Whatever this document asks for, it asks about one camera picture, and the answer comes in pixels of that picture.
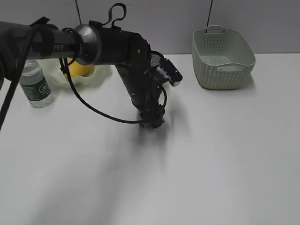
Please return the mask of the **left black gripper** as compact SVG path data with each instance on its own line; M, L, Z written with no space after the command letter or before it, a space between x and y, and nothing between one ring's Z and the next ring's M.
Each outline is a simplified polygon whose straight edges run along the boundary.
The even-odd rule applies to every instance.
M163 118L167 103L167 93L159 85L151 72L145 70L138 73L134 68L117 64L116 69L131 98L131 102L138 110L141 128L158 128L164 124Z

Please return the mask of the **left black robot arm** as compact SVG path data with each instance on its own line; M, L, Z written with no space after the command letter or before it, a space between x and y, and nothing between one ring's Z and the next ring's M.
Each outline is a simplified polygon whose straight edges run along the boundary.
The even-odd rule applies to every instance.
M11 82L0 111L1 120L6 117L26 60L38 59L58 59L65 74L74 62L114 65L140 113L137 123L151 128L164 123L165 105L158 100L166 91L151 64L150 45L138 33L104 28L97 22L62 30L45 22L1 22L0 78Z

